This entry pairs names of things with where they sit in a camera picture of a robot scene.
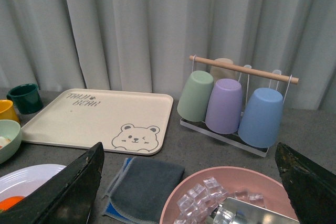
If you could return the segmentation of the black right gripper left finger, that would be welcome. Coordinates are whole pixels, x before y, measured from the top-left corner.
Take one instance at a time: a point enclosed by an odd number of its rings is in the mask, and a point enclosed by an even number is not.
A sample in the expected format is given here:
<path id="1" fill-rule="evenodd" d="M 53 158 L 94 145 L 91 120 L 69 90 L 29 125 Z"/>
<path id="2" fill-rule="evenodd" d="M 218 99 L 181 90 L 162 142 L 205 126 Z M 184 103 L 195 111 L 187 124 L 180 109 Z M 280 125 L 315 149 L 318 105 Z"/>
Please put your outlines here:
<path id="1" fill-rule="evenodd" d="M 87 223 L 104 164 L 98 142 L 41 185 L 1 213 L 1 223 Z"/>

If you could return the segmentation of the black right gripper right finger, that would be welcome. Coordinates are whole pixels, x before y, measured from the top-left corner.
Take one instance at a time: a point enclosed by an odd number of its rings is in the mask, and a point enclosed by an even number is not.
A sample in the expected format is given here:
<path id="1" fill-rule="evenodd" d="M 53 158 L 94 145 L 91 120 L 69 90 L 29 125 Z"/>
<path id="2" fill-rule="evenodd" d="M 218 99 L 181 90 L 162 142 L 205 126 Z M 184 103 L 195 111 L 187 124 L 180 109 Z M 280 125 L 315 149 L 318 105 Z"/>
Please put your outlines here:
<path id="1" fill-rule="evenodd" d="M 284 143 L 275 161 L 300 223 L 335 223 L 335 174 Z"/>

